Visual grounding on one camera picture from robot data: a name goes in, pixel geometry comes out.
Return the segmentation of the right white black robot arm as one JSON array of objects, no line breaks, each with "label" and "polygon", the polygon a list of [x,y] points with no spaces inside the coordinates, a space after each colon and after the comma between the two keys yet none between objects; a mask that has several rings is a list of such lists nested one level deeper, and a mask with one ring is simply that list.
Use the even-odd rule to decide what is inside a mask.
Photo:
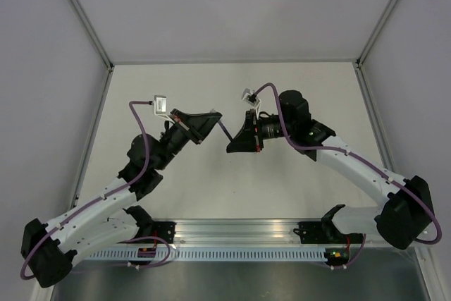
[{"label": "right white black robot arm", "polygon": [[338,204],[329,210],[320,221],[321,234],[328,242],[372,234],[405,250],[413,242],[421,242],[422,232],[437,223],[423,178],[407,179],[356,153],[334,130],[311,117],[308,101],[297,90],[276,95],[275,114],[261,111],[255,91],[246,89],[242,99],[251,109],[226,147],[228,153],[257,153],[264,148],[264,141],[285,138],[297,152],[333,169],[376,203],[375,207]]}]

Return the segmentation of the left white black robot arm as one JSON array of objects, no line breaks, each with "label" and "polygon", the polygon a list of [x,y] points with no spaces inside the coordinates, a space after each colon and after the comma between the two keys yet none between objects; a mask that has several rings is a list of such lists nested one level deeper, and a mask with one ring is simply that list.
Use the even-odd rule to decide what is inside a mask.
[{"label": "left white black robot arm", "polygon": [[159,139],[147,134],[138,120],[140,133],[131,142],[128,162],[109,185],[60,216],[26,224],[20,277],[49,288],[98,250],[132,239],[149,241],[154,234],[153,220],[138,202],[161,183],[161,171],[183,147],[188,142],[200,145],[221,117],[217,111],[189,114],[173,109],[163,117],[165,130]]}]

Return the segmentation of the purple pen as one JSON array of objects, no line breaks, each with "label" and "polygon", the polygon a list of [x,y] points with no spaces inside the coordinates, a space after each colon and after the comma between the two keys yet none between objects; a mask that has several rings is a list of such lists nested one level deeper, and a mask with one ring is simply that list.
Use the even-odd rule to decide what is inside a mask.
[{"label": "purple pen", "polygon": [[224,132],[225,136],[228,138],[228,140],[230,142],[233,141],[233,137],[232,135],[229,133],[228,129],[226,128],[226,126],[223,124],[222,120],[220,120],[218,122],[219,127],[221,128],[221,130]]}]

